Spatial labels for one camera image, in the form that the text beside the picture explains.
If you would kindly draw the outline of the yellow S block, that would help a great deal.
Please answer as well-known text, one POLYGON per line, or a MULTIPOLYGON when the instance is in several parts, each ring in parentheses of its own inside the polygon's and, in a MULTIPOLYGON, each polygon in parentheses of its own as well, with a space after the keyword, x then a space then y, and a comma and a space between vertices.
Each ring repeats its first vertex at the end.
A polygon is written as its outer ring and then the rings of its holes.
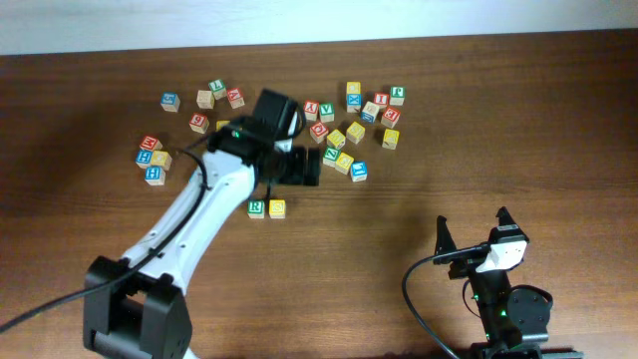
POLYGON ((271 199, 268 213, 271 218, 284 218, 286 216, 286 201, 284 199, 271 199))

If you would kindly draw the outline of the green R block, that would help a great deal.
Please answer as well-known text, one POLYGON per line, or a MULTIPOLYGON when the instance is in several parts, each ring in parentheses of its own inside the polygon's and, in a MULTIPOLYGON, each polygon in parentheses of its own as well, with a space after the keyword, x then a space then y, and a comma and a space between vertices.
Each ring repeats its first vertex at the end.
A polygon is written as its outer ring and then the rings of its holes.
POLYGON ((247 204, 247 214, 252 219, 265 217, 265 202, 263 200, 250 200, 247 204))

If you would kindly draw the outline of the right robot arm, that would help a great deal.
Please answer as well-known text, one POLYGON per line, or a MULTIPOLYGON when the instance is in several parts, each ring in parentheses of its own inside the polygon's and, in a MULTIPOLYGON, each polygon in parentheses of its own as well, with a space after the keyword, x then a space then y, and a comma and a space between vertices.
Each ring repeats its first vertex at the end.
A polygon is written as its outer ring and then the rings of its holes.
POLYGON ((434 264, 447 264, 451 280, 464 279, 473 291, 486 342, 475 343, 473 358, 582 358, 573 349, 542 350, 553 306, 551 294, 540 288, 510 284, 508 273, 523 263, 529 238, 505 207, 497 226, 477 249, 458 249, 447 226, 437 218, 434 264))

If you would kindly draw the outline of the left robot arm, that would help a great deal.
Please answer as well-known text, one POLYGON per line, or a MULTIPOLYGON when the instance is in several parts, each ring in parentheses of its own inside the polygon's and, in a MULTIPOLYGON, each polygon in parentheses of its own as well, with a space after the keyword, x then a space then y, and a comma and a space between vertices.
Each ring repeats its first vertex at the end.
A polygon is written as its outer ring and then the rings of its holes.
POLYGON ((240 117, 208 135, 197 168, 160 220, 118 260, 98 257, 85 284, 83 344, 105 358, 191 358, 185 297, 228 217, 261 182, 314 186, 319 155, 293 145, 302 115, 240 117))

